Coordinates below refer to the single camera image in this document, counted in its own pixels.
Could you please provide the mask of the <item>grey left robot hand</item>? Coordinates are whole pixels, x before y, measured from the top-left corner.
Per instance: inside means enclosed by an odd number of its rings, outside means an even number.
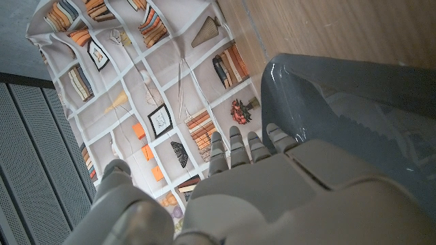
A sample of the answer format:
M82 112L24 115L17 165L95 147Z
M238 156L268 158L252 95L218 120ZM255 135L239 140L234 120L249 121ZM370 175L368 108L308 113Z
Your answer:
M299 144L275 124L230 129L226 156L211 139L208 177L187 203L181 232L170 213L135 187L120 159L104 170L89 213L67 244L434 244L435 221L398 182L346 151Z

